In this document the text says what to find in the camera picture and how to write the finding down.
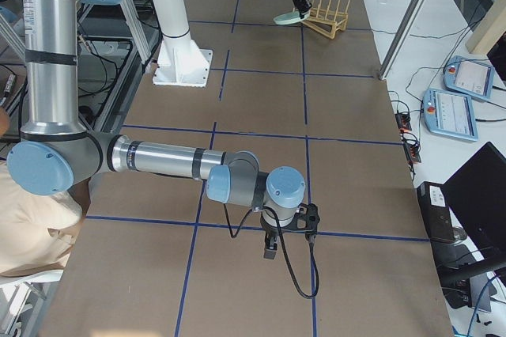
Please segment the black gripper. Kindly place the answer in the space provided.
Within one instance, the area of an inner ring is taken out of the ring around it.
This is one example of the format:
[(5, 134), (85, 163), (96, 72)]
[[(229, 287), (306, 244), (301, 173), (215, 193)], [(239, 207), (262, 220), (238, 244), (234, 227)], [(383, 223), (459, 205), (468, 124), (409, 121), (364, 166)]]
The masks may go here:
[(300, 17), (306, 17), (310, 13), (311, 3), (308, 0), (292, 0)]
[(275, 259), (280, 241), (279, 228), (269, 224), (264, 218), (260, 218), (260, 224), (265, 232), (263, 258)]

